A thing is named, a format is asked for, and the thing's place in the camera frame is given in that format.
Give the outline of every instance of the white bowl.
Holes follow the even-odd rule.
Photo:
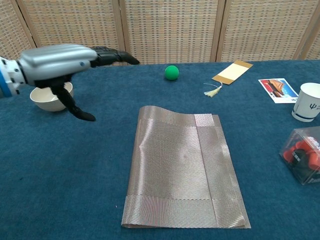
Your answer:
[[[70,93],[70,95],[74,96],[74,88],[71,82],[66,82],[64,84],[64,88]],[[49,87],[46,88],[38,88],[32,90],[30,93],[30,99],[41,109],[49,111],[49,112],[58,112],[66,107],[62,104],[62,102],[57,98],[56,95],[53,95]]]

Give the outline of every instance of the cup logo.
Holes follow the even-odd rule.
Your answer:
[[[310,109],[312,110],[312,109],[315,109],[317,107],[317,105],[316,104],[310,104]]]

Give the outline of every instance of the clear plastic box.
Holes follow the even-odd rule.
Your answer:
[[[280,155],[301,184],[320,182],[320,126],[294,129]]]

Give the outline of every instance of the woven screen panel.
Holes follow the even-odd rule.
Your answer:
[[[292,59],[317,4],[318,0],[233,0],[221,61]]]
[[[110,0],[23,0],[23,3],[42,46],[68,43],[119,47]]]
[[[32,48],[9,0],[0,0],[0,55],[16,59],[20,52]]]
[[[313,41],[313,44],[311,45],[306,59],[320,59],[320,32]]]
[[[218,0],[126,0],[131,53],[142,64],[209,62]]]

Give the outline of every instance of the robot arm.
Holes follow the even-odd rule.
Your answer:
[[[19,60],[0,57],[0,98],[19,94],[20,88],[25,84],[38,88],[49,87],[74,116],[95,121],[93,115],[76,106],[64,84],[71,81],[75,73],[114,62],[139,64],[137,59],[125,51],[107,47],[89,48],[77,44],[28,49],[21,53]]]

